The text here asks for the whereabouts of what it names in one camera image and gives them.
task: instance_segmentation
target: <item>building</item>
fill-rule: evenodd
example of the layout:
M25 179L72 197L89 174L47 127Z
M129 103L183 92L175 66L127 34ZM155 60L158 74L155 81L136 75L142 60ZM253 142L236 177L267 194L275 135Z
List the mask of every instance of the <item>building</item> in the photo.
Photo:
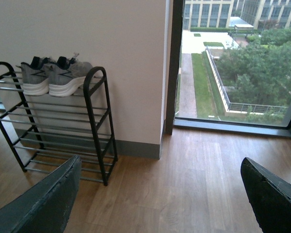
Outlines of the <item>building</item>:
M233 4L234 0L186 0L183 29L189 30L192 27L227 28Z
M241 18L255 29L291 27L291 0L245 0Z

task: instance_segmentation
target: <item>lawn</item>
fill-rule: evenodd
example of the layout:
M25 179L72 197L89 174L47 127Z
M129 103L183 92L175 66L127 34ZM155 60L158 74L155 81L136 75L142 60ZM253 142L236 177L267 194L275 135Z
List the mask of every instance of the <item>lawn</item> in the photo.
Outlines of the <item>lawn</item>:
M217 111L213 102L202 54L193 53L192 62L197 117L207 119L209 115L216 116Z
M206 52L204 51L203 53L203 59L204 59L204 64L206 67L206 71L208 74L208 78L209 78L209 82L210 82L210 86L211 86L211 90L212 90L212 95L213 95L213 99L214 99L214 103L217 109L217 113L218 115L222 116L224 115L224 106L222 103L222 99L221 99L221 95L218 89L218 85L215 81L213 72L212 72L212 68L210 66L209 60L208 60L208 56L206 54Z
M224 45L220 42L204 42L204 46L209 47L224 47Z

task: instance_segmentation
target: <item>wooden floor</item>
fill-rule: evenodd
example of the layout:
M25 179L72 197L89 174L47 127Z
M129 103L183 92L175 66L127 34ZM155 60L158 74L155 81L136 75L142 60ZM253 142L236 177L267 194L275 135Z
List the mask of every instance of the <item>wooden floor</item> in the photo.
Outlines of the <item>wooden floor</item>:
M108 187L81 181L65 233L260 233L240 165L291 183L291 140L174 129L162 158L119 156ZM23 173L0 133L0 208L45 175Z

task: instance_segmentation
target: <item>tree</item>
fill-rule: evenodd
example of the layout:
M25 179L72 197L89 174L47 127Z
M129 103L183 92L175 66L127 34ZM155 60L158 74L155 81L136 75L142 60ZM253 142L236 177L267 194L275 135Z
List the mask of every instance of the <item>tree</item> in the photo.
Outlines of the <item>tree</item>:
M267 30L245 48L225 50L216 64L223 83L234 83L232 102L289 105L291 29Z

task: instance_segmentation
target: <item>glass pane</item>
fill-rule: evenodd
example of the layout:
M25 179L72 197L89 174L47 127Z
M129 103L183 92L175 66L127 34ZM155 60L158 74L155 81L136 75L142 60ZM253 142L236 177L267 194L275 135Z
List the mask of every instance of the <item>glass pane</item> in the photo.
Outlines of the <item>glass pane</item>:
M190 0L186 12L177 117L287 126L291 0Z

